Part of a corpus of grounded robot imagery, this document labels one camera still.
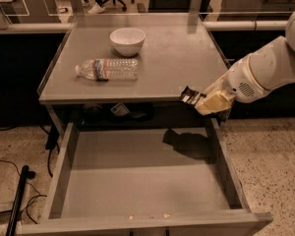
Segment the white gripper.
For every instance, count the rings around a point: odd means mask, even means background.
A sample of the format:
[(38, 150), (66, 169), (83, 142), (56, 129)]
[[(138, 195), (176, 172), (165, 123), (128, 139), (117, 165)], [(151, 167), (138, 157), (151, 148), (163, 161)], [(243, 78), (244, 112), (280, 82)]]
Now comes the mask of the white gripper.
[[(220, 90), (223, 89), (225, 78), (225, 86), (231, 93), (226, 89)], [(262, 87), (254, 77), (250, 66), (250, 58), (244, 57), (234, 63), (226, 75), (221, 76), (207, 87), (205, 94), (207, 96), (202, 97), (195, 106), (196, 110), (202, 115), (230, 109), (235, 98), (242, 103), (254, 102), (268, 96), (269, 90)]]

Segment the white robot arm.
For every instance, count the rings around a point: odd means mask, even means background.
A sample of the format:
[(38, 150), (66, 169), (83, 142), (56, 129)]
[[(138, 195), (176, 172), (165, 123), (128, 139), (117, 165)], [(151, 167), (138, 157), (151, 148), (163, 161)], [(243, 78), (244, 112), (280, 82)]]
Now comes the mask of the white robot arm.
[(295, 11), (288, 19), (285, 36), (235, 62), (205, 89), (195, 108), (202, 115), (229, 110), (235, 101), (251, 103), (294, 83)]

